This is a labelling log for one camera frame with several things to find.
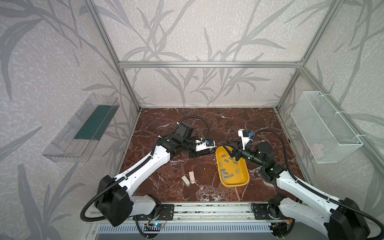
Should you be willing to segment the black metal stapler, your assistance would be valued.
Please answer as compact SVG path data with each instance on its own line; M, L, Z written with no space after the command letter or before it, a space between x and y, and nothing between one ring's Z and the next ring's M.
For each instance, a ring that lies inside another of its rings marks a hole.
M189 158L194 159L194 158L199 158L201 156L210 155L210 154L213 154L215 152L215 150L216 150L216 148L208 148L208 149L201 150L201 151L191 151L191 152L189 152Z

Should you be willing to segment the beige mini stapler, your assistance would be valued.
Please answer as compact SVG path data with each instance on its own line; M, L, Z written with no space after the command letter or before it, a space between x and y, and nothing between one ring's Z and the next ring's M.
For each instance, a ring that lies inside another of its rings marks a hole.
M187 187L189 187L191 185L191 182L189 181L189 179L186 176L182 176L182 181L183 181L184 185Z

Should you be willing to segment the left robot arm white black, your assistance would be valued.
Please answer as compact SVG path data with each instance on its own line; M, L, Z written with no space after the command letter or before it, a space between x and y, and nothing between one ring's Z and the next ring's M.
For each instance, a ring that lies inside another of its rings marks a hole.
M84 222L108 220L116 227L131 217L158 217L161 202L149 195L134 196L137 188L182 152L187 152L191 159L215 152L216 142L209 136L193 136L194 127L185 122L187 119L189 117L181 119L172 131L158 136L151 151L128 170L115 177L102 178L97 194L81 210L80 219Z

